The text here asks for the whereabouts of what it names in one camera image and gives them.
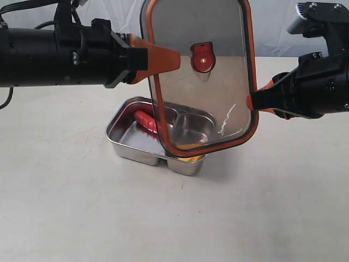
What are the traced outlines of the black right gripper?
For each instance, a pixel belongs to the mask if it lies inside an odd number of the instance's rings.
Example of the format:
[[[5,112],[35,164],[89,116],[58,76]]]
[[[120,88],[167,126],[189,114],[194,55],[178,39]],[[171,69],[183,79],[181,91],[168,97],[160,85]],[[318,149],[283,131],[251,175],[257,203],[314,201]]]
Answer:
[[[274,76],[248,95],[247,107],[284,120],[348,112],[347,51],[327,57],[314,52],[299,57],[298,63],[293,71]]]

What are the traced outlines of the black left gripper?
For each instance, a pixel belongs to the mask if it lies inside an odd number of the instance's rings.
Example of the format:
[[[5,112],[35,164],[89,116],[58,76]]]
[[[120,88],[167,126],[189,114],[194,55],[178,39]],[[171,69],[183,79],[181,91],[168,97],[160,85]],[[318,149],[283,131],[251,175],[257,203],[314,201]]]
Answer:
[[[71,19],[55,24],[57,68],[62,85],[136,84],[150,76],[179,69],[177,50],[152,44],[134,34],[115,33],[109,20],[90,26]]]

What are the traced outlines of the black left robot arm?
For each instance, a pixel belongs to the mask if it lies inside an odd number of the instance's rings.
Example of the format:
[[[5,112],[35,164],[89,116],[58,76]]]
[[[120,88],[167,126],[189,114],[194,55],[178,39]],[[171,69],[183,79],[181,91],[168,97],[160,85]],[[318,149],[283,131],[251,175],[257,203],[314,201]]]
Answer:
[[[54,29],[1,29],[1,86],[135,84],[180,67],[180,53],[133,34],[115,33],[111,23],[90,26],[56,19]]]

